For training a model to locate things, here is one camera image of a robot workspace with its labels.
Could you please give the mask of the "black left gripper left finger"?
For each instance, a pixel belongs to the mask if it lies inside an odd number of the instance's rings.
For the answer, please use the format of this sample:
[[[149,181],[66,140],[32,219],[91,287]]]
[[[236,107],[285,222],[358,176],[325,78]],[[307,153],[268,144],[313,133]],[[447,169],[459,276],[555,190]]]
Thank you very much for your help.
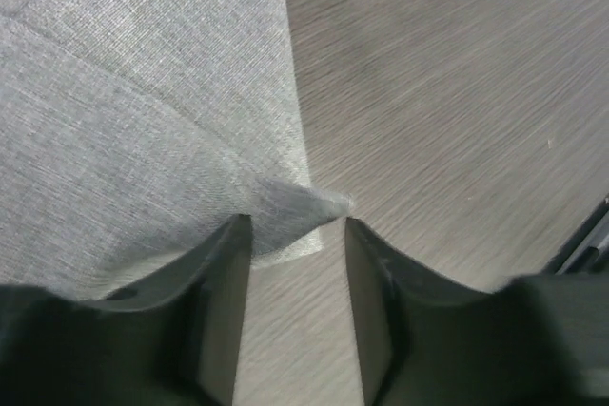
[[[251,259],[251,220],[101,300],[1,289],[5,405],[229,405]]]

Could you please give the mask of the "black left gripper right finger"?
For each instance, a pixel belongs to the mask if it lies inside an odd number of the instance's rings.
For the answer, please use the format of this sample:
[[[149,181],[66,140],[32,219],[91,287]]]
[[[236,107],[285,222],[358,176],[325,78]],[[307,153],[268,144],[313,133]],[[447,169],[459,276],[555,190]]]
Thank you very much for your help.
[[[604,405],[608,275],[551,271],[493,292],[344,227],[363,400],[368,405]]]

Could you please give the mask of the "grey cloth napkin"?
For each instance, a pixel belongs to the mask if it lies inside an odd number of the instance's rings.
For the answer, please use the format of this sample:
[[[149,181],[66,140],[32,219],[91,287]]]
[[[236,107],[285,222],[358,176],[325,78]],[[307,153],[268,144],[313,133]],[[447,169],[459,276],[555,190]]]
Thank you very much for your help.
[[[1,280],[99,299],[251,216],[318,251],[285,0],[1,0]]]

